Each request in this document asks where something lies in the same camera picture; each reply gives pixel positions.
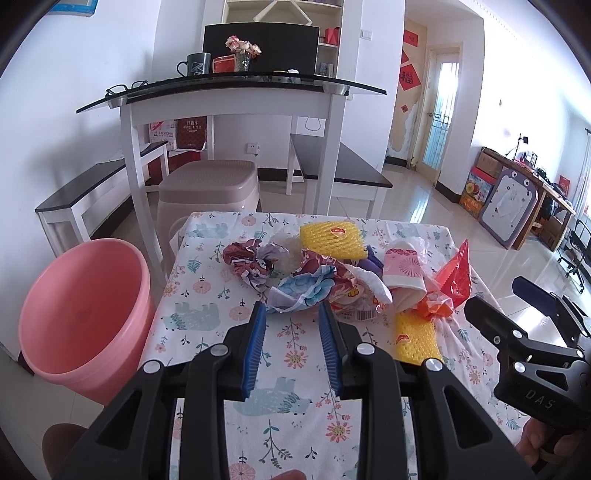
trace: lamp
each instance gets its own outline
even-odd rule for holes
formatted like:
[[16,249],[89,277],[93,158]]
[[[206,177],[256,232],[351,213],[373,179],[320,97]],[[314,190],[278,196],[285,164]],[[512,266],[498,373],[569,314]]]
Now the lamp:
[[509,150],[505,156],[509,155],[513,150],[515,150],[515,153],[513,154],[513,160],[515,160],[515,157],[517,156],[517,151],[519,150],[519,144],[521,143],[522,140],[525,145],[528,145],[530,143],[529,137],[522,137],[521,134],[519,134],[519,139],[517,140],[517,146],[515,148],[512,148],[511,150]]

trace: glass door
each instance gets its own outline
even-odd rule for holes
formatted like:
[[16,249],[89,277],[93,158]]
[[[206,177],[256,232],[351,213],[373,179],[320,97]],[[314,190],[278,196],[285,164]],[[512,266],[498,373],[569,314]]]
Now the glass door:
[[459,54],[437,56],[434,77],[437,91],[431,95],[430,107],[427,109],[428,120],[423,139],[423,157],[417,164],[417,171],[433,183],[437,183],[439,178],[447,134],[452,123],[459,68]]

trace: human hand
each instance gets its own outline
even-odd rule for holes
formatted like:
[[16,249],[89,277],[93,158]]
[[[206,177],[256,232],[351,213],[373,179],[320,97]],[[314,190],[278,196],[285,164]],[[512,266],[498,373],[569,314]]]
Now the human hand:
[[[540,448],[548,440],[548,437],[545,424],[536,419],[529,419],[523,427],[521,440],[515,445],[515,448],[529,466],[534,466],[540,459]],[[579,445],[581,438],[583,438],[583,432],[563,436],[556,443],[554,454],[569,457]]]
[[274,476],[273,480],[306,480],[306,476],[299,470],[290,470],[289,472]]

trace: gray mug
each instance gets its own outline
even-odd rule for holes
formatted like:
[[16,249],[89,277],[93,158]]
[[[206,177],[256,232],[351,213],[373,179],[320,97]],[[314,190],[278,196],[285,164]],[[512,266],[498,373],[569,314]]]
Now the gray mug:
[[[182,74],[178,69],[182,64],[187,66],[187,74]],[[177,72],[181,77],[190,77],[193,75],[203,75],[209,73],[209,67],[212,64],[212,54],[210,53],[191,53],[187,56],[187,61],[181,61],[177,65]]]

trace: pink plastic bucket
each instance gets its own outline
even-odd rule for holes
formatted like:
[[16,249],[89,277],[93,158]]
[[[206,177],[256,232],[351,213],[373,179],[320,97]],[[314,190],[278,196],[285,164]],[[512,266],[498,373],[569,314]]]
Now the pink plastic bucket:
[[138,369],[155,307],[141,252],[116,238],[56,258],[31,287],[18,334],[33,371],[106,405]]

